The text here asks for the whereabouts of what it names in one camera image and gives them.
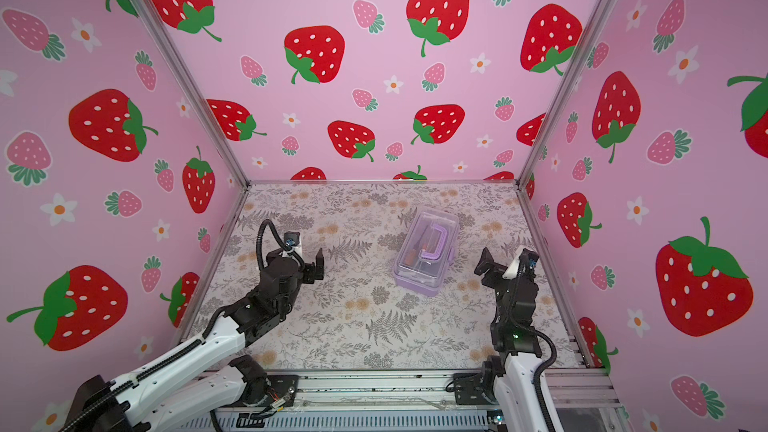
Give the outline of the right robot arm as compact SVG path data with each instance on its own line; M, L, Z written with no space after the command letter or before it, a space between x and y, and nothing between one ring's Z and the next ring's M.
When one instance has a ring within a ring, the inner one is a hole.
M485 247L474 270L495 297L490 324L495 353L483 362L479 387L498 404L511 431L562 429L545 378L557 359L557 349L533 325L538 261L535 251L522 248L516 259L503 265Z

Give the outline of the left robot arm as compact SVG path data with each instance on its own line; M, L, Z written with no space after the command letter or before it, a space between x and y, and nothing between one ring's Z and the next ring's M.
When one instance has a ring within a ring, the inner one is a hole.
M64 430L169 431L231 404L280 407L287 399L242 352L287 318L302 285L324 275L322 253L310 263L296 251L269 253L257 286L217 309L201 333L111 381L84 382Z

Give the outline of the purple plastic tool box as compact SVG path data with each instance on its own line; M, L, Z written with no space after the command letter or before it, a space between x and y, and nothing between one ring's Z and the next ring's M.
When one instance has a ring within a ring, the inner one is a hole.
M419 208L393 266L395 283L427 297L436 296L454 262L459 231L456 215Z

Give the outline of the aluminium front rail frame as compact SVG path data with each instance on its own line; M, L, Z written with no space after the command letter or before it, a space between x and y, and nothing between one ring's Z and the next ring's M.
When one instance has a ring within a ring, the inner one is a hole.
M292 407L222 406L169 431L511 431L497 405L458 405L446 389L478 369L286 370L298 375ZM550 369L546 383L560 431L628 431L607 374Z

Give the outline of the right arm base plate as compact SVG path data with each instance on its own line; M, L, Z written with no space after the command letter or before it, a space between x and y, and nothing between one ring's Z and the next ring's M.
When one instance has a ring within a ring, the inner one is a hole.
M446 389L458 405L497 405L491 373L456 373Z

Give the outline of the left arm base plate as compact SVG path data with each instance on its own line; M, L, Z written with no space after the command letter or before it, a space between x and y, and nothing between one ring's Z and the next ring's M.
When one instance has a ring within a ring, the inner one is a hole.
M298 375L267 375L265 378L251 380L237 402L245 407L257 409L292 407L298 391Z

